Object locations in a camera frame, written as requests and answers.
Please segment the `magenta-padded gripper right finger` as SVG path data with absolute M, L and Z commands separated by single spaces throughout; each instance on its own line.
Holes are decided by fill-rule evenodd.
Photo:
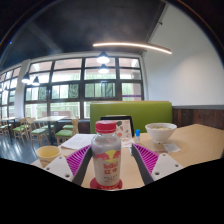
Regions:
M 131 151 L 145 185 L 183 169 L 167 153 L 158 154 L 138 144 L 132 144 Z

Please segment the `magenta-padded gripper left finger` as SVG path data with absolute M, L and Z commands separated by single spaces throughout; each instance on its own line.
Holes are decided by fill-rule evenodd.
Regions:
M 67 157 L 58 156 L 45 170 L 81 186 L 91 157 L 91 146 L 87 145 Z

